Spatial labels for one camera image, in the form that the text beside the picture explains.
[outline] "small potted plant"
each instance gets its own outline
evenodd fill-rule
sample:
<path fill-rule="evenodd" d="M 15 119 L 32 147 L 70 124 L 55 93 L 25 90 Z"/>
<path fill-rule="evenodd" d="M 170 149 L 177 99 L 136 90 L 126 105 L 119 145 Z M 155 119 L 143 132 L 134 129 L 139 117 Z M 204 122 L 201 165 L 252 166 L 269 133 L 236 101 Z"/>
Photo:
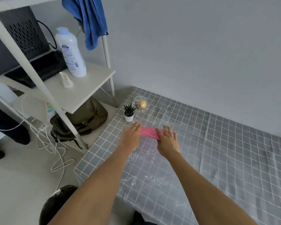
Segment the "small potted plant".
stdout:
<path fill-rule="evenodd" d="M 127 122 L 133 121 L 135 109 L 136 107 L 132 106 L 132 103 L 129 105 L 124 105 L 124 116 Z"/>

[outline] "pink cloth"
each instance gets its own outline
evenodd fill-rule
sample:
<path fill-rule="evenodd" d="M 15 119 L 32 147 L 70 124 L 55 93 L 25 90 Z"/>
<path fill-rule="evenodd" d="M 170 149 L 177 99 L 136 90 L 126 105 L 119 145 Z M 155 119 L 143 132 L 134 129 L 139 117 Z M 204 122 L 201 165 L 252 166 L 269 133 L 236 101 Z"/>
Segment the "pink cloth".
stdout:
<path fill-rule="evenodd" d="M 142 126 L 141 127 L 141 135 L 148 136 L 157 140 L 160 140 L 159 136 L 157 135 L 157 132 L 154 128 L 149 128 Z"/>

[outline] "white plant pot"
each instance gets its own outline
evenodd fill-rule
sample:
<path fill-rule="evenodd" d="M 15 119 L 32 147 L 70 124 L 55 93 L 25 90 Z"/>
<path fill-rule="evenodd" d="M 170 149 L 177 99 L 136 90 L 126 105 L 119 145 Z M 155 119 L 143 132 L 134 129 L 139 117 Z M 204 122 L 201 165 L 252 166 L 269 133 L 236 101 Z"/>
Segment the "white plant pot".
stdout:
<path fill-rule="evenodd" d="M 132 115 L 131 117 L 127 117 L 127 116 L 125 115 L 125 111 L 124 111 L 124 117 L 125 117 L 125 120 L 126 120 L 127 122 L 131 122 L 131 121 L 133 121 L 134 113 L 133 113 L 133 115 Z"/>

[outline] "table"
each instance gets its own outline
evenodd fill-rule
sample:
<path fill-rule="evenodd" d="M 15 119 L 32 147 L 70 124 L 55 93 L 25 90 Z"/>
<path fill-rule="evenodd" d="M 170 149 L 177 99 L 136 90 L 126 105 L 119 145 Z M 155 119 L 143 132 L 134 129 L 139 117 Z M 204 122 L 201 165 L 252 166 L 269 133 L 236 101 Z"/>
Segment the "table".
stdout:
<path fill-rule="evenodd" d="M 133 88 L 150 103 L 135 121 L 171 126 L 183 157 L 259 224 L 281 224 L 281 138 L 195 107 Z M 118 109 L 74 171 L 84 181 L 116 149 L 123 126 Z M 124 168 L 117 197 L 159 224 L 197 224 L 183 188 L 157 141 L 141 136 Z"/>

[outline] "succulent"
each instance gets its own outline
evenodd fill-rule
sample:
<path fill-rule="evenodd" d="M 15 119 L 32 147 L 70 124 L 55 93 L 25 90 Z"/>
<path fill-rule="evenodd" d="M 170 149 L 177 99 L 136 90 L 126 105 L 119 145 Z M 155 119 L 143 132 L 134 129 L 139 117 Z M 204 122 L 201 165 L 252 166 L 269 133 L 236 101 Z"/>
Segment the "succulent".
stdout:
<path fill-rule="evenodd" d="M 125 115 L 127 117 L 131 117 L 135 111 L 136 107 L 132 106 L 132 103 L 128 104 L 128 105 L 124 105 L 124 110 L 125 110 Z"/>

